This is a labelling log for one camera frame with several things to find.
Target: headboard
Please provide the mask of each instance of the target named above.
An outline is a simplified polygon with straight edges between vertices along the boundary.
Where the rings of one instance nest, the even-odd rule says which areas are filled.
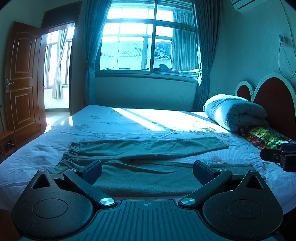
[[[238,84],[235,95],[261,105],[267,112],[270,127],[296,139],[296,91],[282,75],[265,76],[253,91],[247,81]]]

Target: wooden door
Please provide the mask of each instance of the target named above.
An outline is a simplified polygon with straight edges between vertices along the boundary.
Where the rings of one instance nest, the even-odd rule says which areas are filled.
[[[8,127],[15,131],[17,144],[42,134],[46,128],[43,93],[46,40],[41,39],[41,29],[13,22],[6,50],[4,99]]]

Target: bed sheet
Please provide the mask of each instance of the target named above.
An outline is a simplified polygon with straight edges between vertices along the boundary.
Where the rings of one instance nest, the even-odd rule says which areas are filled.
[[[216,136],[229,148],[175,161],[192,164],[201,160],[212,167],[252,164],[254,169],[266,177],[266,183],[284,213],[296,207],[295,173],[284,172],[274,163],[262,161],[259,149],[244,138],[218,126],[203,112],[90,105],[31,141],[0,164],[0,209],[11,210],[34,174],[39,169],[51,169],[58,164],[71,142],[131,138],[186,139],[201,136]],[[151,199],[163,198],[178,201],[182,197]]]

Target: window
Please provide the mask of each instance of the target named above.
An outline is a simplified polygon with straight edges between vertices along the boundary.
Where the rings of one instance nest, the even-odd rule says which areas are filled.
[[[194,31],[189,3],[113,0],[97,55],[97,73],[112,70],[196,78]]]
[[[72,39],[75,27],[69,27],[67,32],[67,41],[65,50],[61,61],[62,68],[62,85],[69,84],[69,65],[70,53],[72,47]],[[45,62],[44,62],[44,88],[49,89],[53,87],[54,76],[57,69],[57,41],[59,38],[59,30],[51,32],[47,35]]]

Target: curtain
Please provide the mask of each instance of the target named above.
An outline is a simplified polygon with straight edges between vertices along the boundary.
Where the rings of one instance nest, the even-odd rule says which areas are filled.
[[[222,2],[221,0],[193,0],[192,8],[200,70],[193,111],[202,111],[203,105],[209,98],[210,72],[218,45]]]
[[[174,10],[173,22],[194,26],[193,14]],[[194,32],[173,28],[171,68],[186,71],[198,68]]]
[[[104,25],[112,0],[86,0],[84,17],[84,51],[86,73],[84,80],[84,106],[96,103],[95,60]]]
[[[62,61],[64,50],[65,50],[67,32],[68,32],[67,28],[59,31],[59,38],[57,41],[57,69],[54,76],[54,84],[52,87],[53,99],[63,98],[61,61]]]

